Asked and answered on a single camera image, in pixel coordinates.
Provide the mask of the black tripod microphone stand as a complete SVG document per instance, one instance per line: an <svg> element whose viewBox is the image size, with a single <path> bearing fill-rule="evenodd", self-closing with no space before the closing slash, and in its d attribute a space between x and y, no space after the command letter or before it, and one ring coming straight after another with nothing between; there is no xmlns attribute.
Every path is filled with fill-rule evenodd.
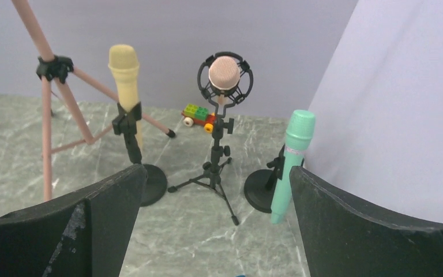
<svg viewBox="0 0 443 277"><path fill-rule="evenodd" d="M216 58L221 56L229 56L234 58L241 71L240 81L234 93L228 97L224 105L217 102L217 92L214 90L209 78L208 70ZM221 173L225 165L232 162L230 147L220 144L220 140L224 134L232 134L234 128L234 119L225 119L226 111L242 103L252 91L254 83L253 72L250 65L240 55L229 51L222 51L208 57L201 65L197 73L197 84L203 98L215 108L215 124L212 132L213 146L211 146L210 161L202 165L203 173L197 177L191 178L179 185L168 187L169 193L177 192L178 189L190 184L200 185L204 188L210 189L221 197L227 204L228 210L231 214L231 219L234 225L239 225L239 220L234 214L228 198L221 185Z"/></svg>

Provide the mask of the teal microphone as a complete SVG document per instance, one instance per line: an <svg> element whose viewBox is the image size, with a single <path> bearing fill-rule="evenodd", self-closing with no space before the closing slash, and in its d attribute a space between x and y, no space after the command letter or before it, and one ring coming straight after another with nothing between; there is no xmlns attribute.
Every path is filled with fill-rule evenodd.
<svg viewBox="0 0 443 277"><path fill-rule="evenodd" d="M290 171L303 165L304 154L313 138L316 116L307 110L293 111L286 128L282 175L278 178L271 204L271 223L280 223L287 212L292 190Z"/></svg>

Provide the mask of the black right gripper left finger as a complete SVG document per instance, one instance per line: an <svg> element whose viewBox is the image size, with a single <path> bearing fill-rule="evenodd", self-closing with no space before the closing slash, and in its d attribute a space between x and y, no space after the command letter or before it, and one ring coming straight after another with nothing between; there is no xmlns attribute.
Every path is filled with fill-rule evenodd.
<svg viewBox="0 0 443 277"><path fill-rule="evenodd" d="M147 182L134 164L0 217L0 276L118 276Z"/></svg>

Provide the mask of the yellow microphone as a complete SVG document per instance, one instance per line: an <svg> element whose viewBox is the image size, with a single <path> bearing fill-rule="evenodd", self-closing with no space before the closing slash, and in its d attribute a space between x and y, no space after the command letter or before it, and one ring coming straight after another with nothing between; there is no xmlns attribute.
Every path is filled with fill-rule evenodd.
<svg viewBox="0 0 443 277"><path fill-rule="evenodd" d="M135 138L137 145L142 150L141 122L129 115L131 110L140 100L137 89L137 77L140 68L135 49L127 44L116 44L110 47L109 64L112 76L117 86L119 104L127 113L127 121L132 128L136 128Z"/></svg>

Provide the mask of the black round-base mic stand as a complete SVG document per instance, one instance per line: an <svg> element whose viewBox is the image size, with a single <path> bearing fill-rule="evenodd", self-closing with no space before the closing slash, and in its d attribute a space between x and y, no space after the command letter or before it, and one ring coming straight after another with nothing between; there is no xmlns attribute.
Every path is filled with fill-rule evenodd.
<svg viewBox="0 0 443 277"><path fill-rule="evenodd" d="M118 116L112 121L112 128L116 135L123 136L125 147L132 164L142 163L142 152L136 139L140 133L137 126L142 119L142 107L138 102L130 111L126 111L120 103L117 104ZM167 177L164 171L152 164L146 164L148 178L141 198L141 206L146 207L158 202L166 193Z"/></svg>
<svg viewBox="0 0 443 277"><path fill-rule="evenodd" d="M276 183L282 175L284 154L282 146L274 160L266 164L266 169L251 173L244 184L244 194L249 204L258 211L271 214L271 204Z"/></svg>

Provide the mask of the pink microphone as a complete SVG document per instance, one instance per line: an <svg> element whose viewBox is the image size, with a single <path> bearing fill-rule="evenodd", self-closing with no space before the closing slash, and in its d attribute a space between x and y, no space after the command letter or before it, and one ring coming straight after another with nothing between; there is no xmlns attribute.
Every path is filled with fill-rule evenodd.
<svg viewBox="0 0 443 277"><path fill-rule="evenodd" d="M224 105L239 84L241 71L234 58L221 56L215 59L208 70L208 78L217 92L217 102Z"/></svg>

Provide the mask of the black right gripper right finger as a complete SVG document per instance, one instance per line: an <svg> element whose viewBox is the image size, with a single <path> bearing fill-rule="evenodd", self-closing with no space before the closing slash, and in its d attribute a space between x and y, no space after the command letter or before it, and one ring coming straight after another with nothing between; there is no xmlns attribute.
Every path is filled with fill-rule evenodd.
<svg viewBox="0 0 443 277"><path fill-rule="evenodd" d="M290 184L311 276L443 276L443 223L380 207L299 166Z"/></svg>

